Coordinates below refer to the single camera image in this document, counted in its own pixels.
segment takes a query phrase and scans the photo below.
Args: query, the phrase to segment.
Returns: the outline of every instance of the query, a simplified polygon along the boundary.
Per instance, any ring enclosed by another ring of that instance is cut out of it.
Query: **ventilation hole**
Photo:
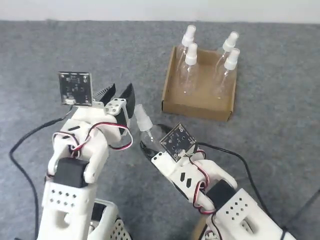
[[[188,178],[188,179],[186,180],[186,187],[187,187],[187,188],[190,188],[190,186],[191,186],[191,178]]]
[[[74,127],[69,128],[68,131],[73,131],[73,130],[76,130],[76,129],[79,129],[79,128],[80,128],[80,126],[74,126]]]
[[[185,180],[186,173],[182,172],[180,176],[180,181],[183,182]]]

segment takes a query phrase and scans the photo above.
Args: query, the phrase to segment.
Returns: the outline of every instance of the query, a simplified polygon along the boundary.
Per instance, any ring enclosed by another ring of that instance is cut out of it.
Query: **circuit board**
[[[161,139],[160,144],[166,152],[178,162],[194,144],[196,140],[191,136],[184,126],[179,123],[167,135]]]
[[[58,76],[62,104],[92,106],[92,78],[89,72],[60,71]]]

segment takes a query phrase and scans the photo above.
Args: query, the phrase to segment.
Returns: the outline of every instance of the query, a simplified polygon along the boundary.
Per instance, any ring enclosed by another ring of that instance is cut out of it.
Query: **white plastic housing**
[[[206,223],[208,228],[217,234],[211,216],[207,218]],[[223,240],[279,240],[283,232],[243,188],[219,209],[214,223],[219,228]],[[287,232],[284,240],[295,238]]]

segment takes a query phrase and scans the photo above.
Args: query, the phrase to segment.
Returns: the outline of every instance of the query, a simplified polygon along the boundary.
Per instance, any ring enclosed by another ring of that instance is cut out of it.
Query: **clear plastic bottle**
[[[148,148],[156,152],[163,152],[160,140],[166,135],[160,126],[153,125],[150,117],[142,104],[138,104],[134,108],[136,122],[140,129],[140,140]]]
[[[239,54],[239,49],[232,49],[224,65],[221,65],[217,70],[216,78],[214,79],[213,94],[218,99],[228,97],[233,89],[234,79],[230,76],[237,66]]]
[[[182,38],[180,45],[176,48],[176,72],[179,72],[181,64],[185,61],[188,47],[194,42],[195,39],[196,26],[189,25],[186,32]]]
[[[196,43],[191,43],[189,45],[185,60],[179,71],[179,87],[186,95],[192,94],[197,87],[197,81],[199,78],[197,48],[198,45]]]
[[[239,33],[233,31],[230,33],[229,37],[224,41],[222,47],[220,47],[217,52],[221,55],[219,60],[216,62],[213,70],[213,74],[218,71],[220,66],[223,66],[229,56],[231,50],[236,46],[236,42],[239,38]]]

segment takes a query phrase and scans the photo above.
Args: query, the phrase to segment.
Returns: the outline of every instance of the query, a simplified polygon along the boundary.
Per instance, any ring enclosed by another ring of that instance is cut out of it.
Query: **white wall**
[[[319,10],[320,0],[0,0],[0,19],[18,21],[320,23]]]

